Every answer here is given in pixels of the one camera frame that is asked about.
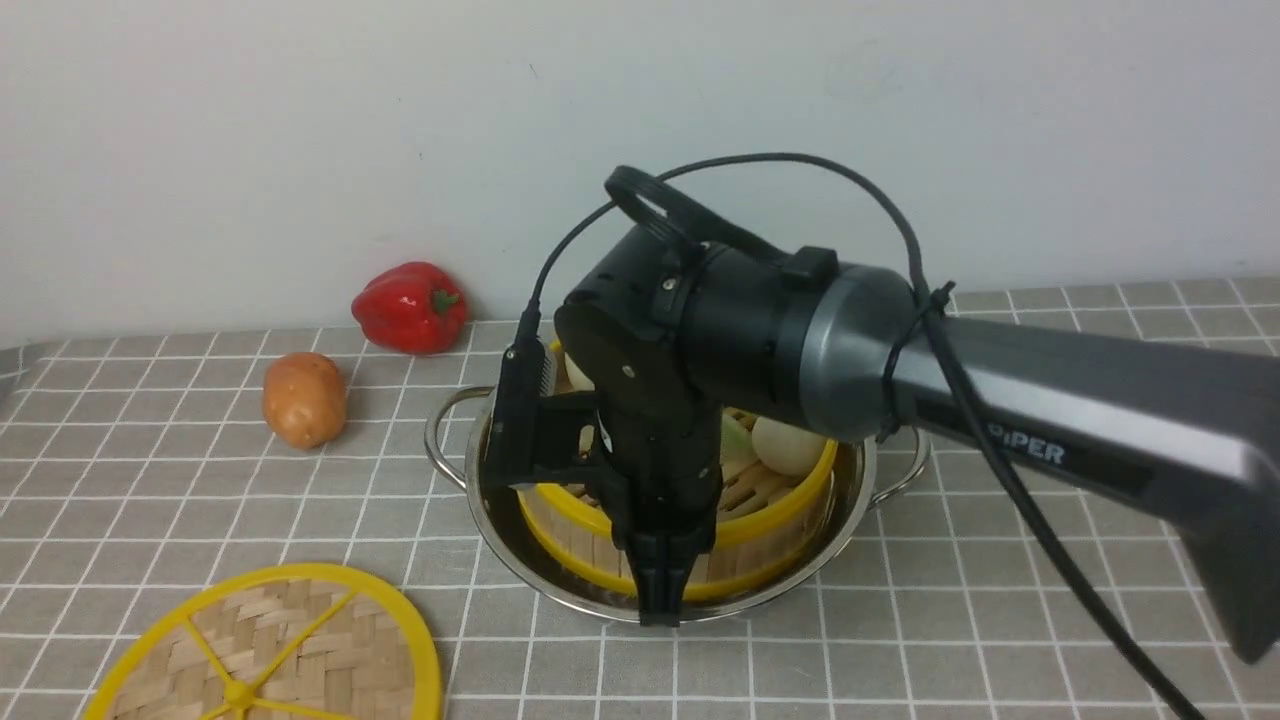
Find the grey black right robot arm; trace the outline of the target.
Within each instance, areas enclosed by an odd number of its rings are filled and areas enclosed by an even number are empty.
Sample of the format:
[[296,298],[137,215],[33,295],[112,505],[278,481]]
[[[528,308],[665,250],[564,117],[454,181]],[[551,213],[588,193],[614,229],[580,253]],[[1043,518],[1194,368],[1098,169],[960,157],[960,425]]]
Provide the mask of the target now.
[[704,243],[690,266],[632,228],[556,310],[609,415],[696,401],[854,442],[900,423],[1170,524],[1226,642],[1279,633],[1277,359],[970,318],[942,320],[980,401],[963,419],[897,273],[804,247]]

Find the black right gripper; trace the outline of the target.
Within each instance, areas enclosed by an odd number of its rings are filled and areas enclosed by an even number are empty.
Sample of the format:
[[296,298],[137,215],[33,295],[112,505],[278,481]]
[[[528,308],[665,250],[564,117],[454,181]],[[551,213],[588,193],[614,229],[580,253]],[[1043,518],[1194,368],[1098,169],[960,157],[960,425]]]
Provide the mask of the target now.
[[556,310],[562,348],[594,382],[614,473],[599,502],[636,584],[643,626],[678,626],[684,593],[716,538],[721,407],[694,389],[659,313],[677,281],[657,240],[628,231]]

